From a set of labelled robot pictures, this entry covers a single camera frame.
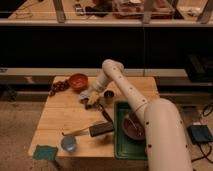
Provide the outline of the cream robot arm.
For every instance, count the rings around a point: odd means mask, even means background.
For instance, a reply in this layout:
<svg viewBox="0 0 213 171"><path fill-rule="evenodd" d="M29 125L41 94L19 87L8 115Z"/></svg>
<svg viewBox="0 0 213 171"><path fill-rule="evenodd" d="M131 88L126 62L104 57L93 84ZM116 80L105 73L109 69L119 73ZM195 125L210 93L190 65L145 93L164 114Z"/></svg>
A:
<svg viewBox="0 0 213 171"><path fill-rule="evenodd" d="M122 63L106 59L89 86L89 104L113 81L145 128L149 171L193 171L183 121L165 98L148 100L123 74Z"/></svg>

